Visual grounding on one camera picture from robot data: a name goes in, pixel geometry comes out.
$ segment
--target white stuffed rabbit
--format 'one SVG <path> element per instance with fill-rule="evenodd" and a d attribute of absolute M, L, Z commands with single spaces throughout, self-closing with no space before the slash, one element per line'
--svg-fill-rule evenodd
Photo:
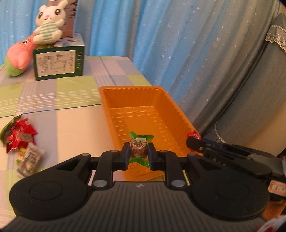
<path fill-rule="evenodd" d="M 47 7 L 43 5 L 39 8 L 36 18 L 38 28 L 34 30 L 36 36 L 33 42 L 36 44 L 50 44 L 57 42 L 63 32 L 59 29 L 65 24 L 65 10 L 68 0 L 62 0 L 57 6 Z"/>

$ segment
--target red candy wrapper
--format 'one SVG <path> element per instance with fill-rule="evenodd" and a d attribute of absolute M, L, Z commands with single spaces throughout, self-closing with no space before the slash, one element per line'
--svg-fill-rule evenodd
<path fill-rule="evenodd" d="M 189 133 L 188 133 L 188 137 L 194 137 L 195 139 L 199 139 L 199 140 L 202 139 L 202 137 L 200 136 L 200 134 L 199 134 L 198 132 L 196 132 L 196 131 L 189 132 Z"/>
<path fill-rule="evenodd" d="M 257 232 L 276 232 L 278 229 L 281 229 L 280 231 L 285 231 L 282 230 L 282 227 L 286 228 L 285 223 L 286 216 L 281 215 L 263 224 L 260 228 L 258 228 Z"/>
<path fill-rule="evenodd" d="M 15 124 L 16 127 L 18 127 L 22 132 L 29 134 L 29 135 L 35 135 L 37 134 L 37 131 L 32 127 L 29 119 L 23 119 L 22 121 L 18 121 Z"/>
<path fill-rule="evenodd" d="M 9 145 L 12 144 L 12 148 L 8 151 L 18 151 L 21 147 L 27 148 L 29 142 L 35 143 L 34 136 L 24 133 L 21 130 L 14 129 L 12 134 L 8 137 Z"/>
<path fill-rule="evenodd" d="M 10 153 L 11 149 L 13 148 L 12 142 L 6 143 L 6 153 Z"/>

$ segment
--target orange plastic tray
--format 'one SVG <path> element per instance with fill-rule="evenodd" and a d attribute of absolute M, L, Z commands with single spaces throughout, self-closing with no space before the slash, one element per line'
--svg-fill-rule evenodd
<path fill-rule="evenodd" d="M 187 133 L 193 125 L 169 94 L 158 86 L 104 86 L 102 104 L 116 149 L 129 142 L 129 133 L 154 135 L 156 150 L 169 150 L 186 156 Z M 140 164 L 130 163 L 125 172 L 128 181 L 147 181 L 163 175 Z"/>

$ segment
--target carrot plush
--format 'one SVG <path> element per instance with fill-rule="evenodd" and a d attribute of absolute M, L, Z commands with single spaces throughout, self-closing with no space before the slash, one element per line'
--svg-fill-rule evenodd
<path fill-rule="evenodd" d="M 37 44 L 33 43 L 35 36 L 32 34 L 8 49 L 4 59 L 8 76 L 19 76 L 28 68 L 33 59 L 33 49 L 37 47 Z"/>

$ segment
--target plaid tablecloth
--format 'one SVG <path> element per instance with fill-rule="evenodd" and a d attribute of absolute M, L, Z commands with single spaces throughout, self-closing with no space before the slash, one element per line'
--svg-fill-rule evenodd
<path fill-rule="evenodd" d="M 36 144 L 46 151 L 41 169 L 81 153 L 113 149 L 98 88 L 103 85 L 150 85 L 126 57 L 85 57 L 84 76 L 35 81 L 32 66 L 18 77 L 0 66 L 0 129 L 23 112 L 38 131 Z M 0 147 L 0 228 L 15 214 L 9 203 L 16 174 L 16 153 Z"/>

